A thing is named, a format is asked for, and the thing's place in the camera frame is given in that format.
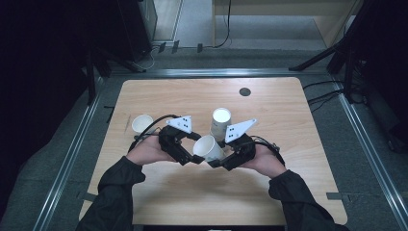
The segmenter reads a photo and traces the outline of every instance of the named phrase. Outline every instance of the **black cable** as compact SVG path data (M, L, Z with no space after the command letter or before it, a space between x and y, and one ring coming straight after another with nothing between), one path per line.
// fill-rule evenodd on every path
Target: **black cable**
M303 89L305 90L305 89L307 89L307 88L309 88L309 87L311 87L311 86L321 85L321 84L329 84L329 83L340 83L340 84L343 84L344 81L335 81L335 80L332 80L332 81L317 82L317 83L314 83L314 84L306 85L305 87L303 87Z
M284 166L285 165L285 161L283 160L282 155L279 153L278 150L276 150L273 145L271 145L270 143L264 143L264 142L259 142L259 141L255 141L255 144L260 144L263 145L265 147L267 147L271 152L273 152L273 154L275 155L275 157L278 159L278 161Z
M360 101L356 101L353 97L352 97L352 94L360 94L362 97L363 97L363 99L362 100L360 100ZM349 100L350 101L352 101L352 103L354 103L354 104L363 104L363 103L365 103L365 99L364 99L364 94L362 93L362 90L360 89L360 88L352 88L351 89L351 92L350 92L350 98L349 98Z
M333 93L333 94L331 94L331 95L329 95L329 96L332 97L333 95L340 95L340 93ZM322 98L321 100L318 100L318 101L315 101L315 102L313 102L313 103L310 103L310 104L309 104L309 107L311 107L312 105L315 105L315 104L317 104L317 103L326 101L326 100L327 100L327 98Z
M263 141L263 142L266 142L267 144L269 144L269 145L272 145L269 141L267 141L267 140L265 140L264 138L262 138L262 137L258 137L258 136L250 136L251 138L256 138L256 139L258 139L258 140L261 140L261 141Z
M315 100L320 100L320 99L322 99L322 98L324 98L326 96L330 96L330 95L332 95L334 93L338 93L338 92L343 92L343 90L333 90L333 91L330 91L330 92L328 92L328 93L326 93L324 95L318 96L318 97L313 98L313 99L309 99L307 102L310 105L310 104L313 104L313 101L315 101Z
M128 152L130 152L130 151L136 146L136 144L138 144L138 142L141 140L141 138L147 136L146 133L147 133L147 131L150 130L150 128L152 128L152 127L153 127L156 123L158 123L159 121L161 121L161 120L163 120L163 119L165 119L165 118L168 118L168 117L177 118L177 117L180 117L180 116L178 116L178 115L164 115L164 116L162 116L162 117L160 117L160 118L154 120L149 126L147 126L146 129L144 129L144 131L142 131L142 132L140 133L140 135L138 135L137 137L135 137L135 141L133 141L132 144L130 145Z
M229 34L230 34L229 20L230 20L230 16L231 16L231 1L232 0L229 1L229 6L228 6L228 18L227 18L227 29L228 29L227 33L228 34L227 34L227 37L225 38L225 41L222 44L214 46L213 48L219 48L219 47L223 46L225 44L225 42L229 39Z
M315 108L315 109L312 111L312 113L315 112L316 110L320 109L325 103L327 103L328 101L334 99L336 96L339 96L339 95L340 95L340 93L335 93L335 94L332 94L332 95L330 96L330 98L325 99L325 100L322 100L323 102L322 102L317 108Z
M223 45L225 44L225 42L229 39L229 37L230 37L231 2L232 2L232 0L230 0L230 1L229 1L229 4L228 4L228 19L227 19L227 30L228 30L228 31L227 31L227 37L225 38L225 41L224 41L222 44L220 44L220 45L216 45L216 46L203 46L203 48L215 48L215 49L217 49L217 48L223 46ZM185 47L178 47L177 49L197 49L197 47L188 47L188 46L185 46Z

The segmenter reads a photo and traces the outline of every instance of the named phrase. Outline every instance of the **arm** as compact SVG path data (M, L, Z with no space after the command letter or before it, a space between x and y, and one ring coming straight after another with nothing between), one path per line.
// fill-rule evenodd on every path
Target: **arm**
M174 160L161 150L158 137L140 142L110 167L98 185L98 196L76 230L132 230L133 185L143 182L143 165Z
M282 202L289 231L348 230L335 224L330 214L317 204L304 180L287 170L266 147L256 145L255 158L241 167L270 178L269 195Z

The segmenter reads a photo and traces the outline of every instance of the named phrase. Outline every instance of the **white paper cup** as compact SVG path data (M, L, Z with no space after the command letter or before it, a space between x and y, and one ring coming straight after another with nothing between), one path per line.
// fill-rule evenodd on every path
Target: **white paper cup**
M213 122L211 124L210 134L216 141L225 139L227 126L231 125L231 113L228 109L217 108L213 112Z
M136 132L136 135L140 135L141 132L144 131L150 124L153 123L153 118L150 115L139 115L136 117L132 122L132 129Z
M200 138L192 148L192 153L203 157L206 162L221 160L225 157L224 151L216 142L213 136L207 135Z

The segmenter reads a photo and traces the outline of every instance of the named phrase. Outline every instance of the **black sleeve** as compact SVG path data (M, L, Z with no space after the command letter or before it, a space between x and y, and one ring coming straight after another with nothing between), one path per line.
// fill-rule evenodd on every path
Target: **black sleeve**
M122 157L103 174L99 194L76 230L132 230L132 187L144 179L141 166Z
M288 231L348 230L334 222L317 204L304 180L290 170L269 181L269 195L282 202Z

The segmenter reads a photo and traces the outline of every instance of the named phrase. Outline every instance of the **cup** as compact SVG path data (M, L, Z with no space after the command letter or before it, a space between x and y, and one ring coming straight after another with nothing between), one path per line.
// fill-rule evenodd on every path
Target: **cup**
M153 118L150 115L139 115L132 122L132 129L136 132L136 135L140 135L150 124L153 123Z
M203 157L206 162L211 162L213 160L221 160L225 157L224 151L216 142L216 139L207 135L200 138L192 148L192 153Z
M213 122L210 134L216 141L223 141L227 132L227 126L231 125L231 113L228 109L217 108L213 112Z

